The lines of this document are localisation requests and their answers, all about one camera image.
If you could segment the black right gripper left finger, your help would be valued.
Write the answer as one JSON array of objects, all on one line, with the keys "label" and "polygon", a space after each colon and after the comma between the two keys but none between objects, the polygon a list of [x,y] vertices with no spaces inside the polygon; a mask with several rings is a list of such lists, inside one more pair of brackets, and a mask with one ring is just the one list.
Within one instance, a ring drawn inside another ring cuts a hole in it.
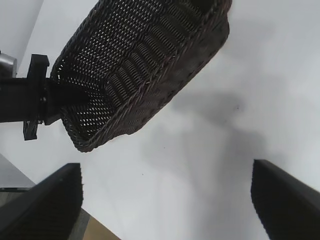
[{"label": "black right gripper left finger", "polygon": [[0,238],[67,240],[82,204],[81,165],[68,163],[0,208]]}]

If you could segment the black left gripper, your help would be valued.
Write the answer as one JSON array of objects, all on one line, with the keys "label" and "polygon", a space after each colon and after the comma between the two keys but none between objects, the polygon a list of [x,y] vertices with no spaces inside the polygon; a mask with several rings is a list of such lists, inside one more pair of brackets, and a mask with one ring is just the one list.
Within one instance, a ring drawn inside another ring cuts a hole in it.
[{"label": "black left gripper", "polygon": [[33,54],[26,77],[17,77],[17,59],[0,55],[0,122],[23,123],[23,138],[37,139],[38,125],[49,126],[61,118],[61,108],[88,103],[88,93],[80,86],[47,82],[49,67],[46,55]]}]

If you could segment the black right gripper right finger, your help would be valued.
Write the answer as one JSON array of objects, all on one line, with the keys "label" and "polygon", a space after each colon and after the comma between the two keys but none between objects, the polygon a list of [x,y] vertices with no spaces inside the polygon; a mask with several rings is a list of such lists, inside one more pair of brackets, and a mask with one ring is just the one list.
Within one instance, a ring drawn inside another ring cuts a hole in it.
[{"label": "black right gripper right finger", "polygon": [[278,166],[254,160],[250,195],[269,239],[320,238],[320,193]]}]

